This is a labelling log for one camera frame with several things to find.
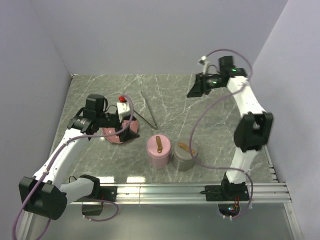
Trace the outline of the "pink polka dot plate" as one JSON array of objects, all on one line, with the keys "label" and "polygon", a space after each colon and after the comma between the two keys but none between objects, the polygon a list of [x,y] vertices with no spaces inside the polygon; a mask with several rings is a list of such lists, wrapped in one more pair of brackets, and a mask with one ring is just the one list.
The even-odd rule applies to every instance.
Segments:
[{"label": "pink polka dot plate", "polygon": [[[128,122],[129,122],[128,120],[124,120],[122,123],[122,127],[124,128]],[[136,133],[136,134],[138,133],[139,123],[137,120],[133,120],[130,123],[129,127],[130,127],[130,130],[132,130],[134,133]],[[109,134],[114,134],[116,131],[114,128],[109,127],[109,128],[101,128],[100,132],[102,135],[109,135]],[[120,141],[119,136],[117,136],[117,135],[107,136],[107,137],[105,137],[105,139],[113,144],[123,144],[124,143],[123,141]]]}]

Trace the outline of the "pink round lid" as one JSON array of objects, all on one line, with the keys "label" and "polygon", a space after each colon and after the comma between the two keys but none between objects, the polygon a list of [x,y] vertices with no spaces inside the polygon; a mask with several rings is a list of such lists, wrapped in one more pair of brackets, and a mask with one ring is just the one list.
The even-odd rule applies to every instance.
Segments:
[{"label": "pink round lid", "polygon": [[171,141],[163,134],[151,136],[146,143],[146,151],[155,159],[165,158],[171,151]]}]

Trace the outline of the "grey round lid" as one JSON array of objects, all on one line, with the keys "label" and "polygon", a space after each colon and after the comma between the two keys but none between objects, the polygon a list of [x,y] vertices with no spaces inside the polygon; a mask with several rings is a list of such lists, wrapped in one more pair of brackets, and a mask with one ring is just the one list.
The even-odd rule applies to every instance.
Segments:
[{"label": "grey round lid", "polygon": [[192,140],[190,148],[190,139],[182,137],[175,143],[173,155],[180,161],[189,162],[193,160],[190,151],[192,151],[193,156],[196,158],[199,153],[198,145]]}]

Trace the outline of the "grey cylindrical container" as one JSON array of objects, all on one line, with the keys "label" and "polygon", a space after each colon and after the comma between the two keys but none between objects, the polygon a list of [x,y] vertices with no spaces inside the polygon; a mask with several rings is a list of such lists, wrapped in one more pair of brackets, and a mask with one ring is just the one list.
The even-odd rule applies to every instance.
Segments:
[{"label": "grey cylindrical container", "polygon": [[172,165],[173,167],[180,172],[186,172],[190,170],[194,165],[195,161],[191,158],[191,160],[180,159],[173,155],[172,157]]}]

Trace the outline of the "pink cylindrical container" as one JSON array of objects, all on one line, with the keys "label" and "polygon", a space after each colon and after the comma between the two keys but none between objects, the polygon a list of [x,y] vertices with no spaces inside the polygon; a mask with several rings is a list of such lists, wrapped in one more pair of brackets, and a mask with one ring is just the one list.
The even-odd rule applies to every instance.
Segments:
[{"label": "pink cylindrical container", "polygon": [[170,160],[170,154],[149,155],[149,163],[156,169],[164,168]]}]

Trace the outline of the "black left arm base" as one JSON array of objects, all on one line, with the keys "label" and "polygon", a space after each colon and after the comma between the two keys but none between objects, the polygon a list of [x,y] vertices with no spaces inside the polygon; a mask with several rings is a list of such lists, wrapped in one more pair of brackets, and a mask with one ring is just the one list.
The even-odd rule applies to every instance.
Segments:
[{"label": "black left arm base", "polygon": [[97,217],[107,208],[105,201],[116,202],[117,192],[117,186],[101,186],[96,196],[84,196],[75,203],[81,203],[81,212],[85,217]]}]

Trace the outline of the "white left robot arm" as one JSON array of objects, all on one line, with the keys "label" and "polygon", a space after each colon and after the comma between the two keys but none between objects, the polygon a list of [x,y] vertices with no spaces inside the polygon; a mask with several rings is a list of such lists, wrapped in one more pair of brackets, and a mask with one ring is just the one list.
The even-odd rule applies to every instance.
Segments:
[{"label": "white left robot arm", "polygon": [[59,219],[68,204],[81,198],[96,201],[101,196],[100,179],[91,175],[81,175],[76,181],[63,184],[67,171],[79,151],[99,137],[101,128],[115,129],[114,135],[120,140],[131,140],[139,134],[123,125],[123,119],[134,118],[134,105],[128,95],[125,102],[117,106],[115,113],[107,112],[107,99],[100,94],[90,94],[75,116],[69,121],[64,136],[46,163],[33,175],[23,177],[18,187],[23,210],[48,218]]}]

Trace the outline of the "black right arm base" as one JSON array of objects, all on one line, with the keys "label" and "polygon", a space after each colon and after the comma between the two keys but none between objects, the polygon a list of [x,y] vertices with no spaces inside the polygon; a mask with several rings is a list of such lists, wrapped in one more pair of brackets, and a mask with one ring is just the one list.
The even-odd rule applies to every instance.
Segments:
[{"label": "black right arm base", "polygon": [[243,183],[221,183],[206,185],[200,194],[205,195],[207,202],[218,202],[218,210],[224,218],[233,219],[241,213],[241,201],[250,202],[251,197],[247,185]]}]

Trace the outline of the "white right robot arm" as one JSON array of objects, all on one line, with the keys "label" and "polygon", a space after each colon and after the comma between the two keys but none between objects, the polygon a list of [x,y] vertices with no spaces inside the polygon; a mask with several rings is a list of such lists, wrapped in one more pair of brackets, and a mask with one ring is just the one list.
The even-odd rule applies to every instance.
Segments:
[{"label": "white right robot arm", "polygon": [[274,116],[260,105],[245,69],[236,67],[231,55],[219,58],[218,72],[215,74],[208,72],[210,62],[207,56],[202,56],[199,63],[203,66],[202,72],[196,74],[187,97],[201,97],[213,89],[227,88],[240,114],[233,134],[236,149],[231,165],[224,173],[221,184],[205,187],[204,193],[208,201],[248,201],[250,191],[246,185],[246,175],[258,152],[269,141]]}]

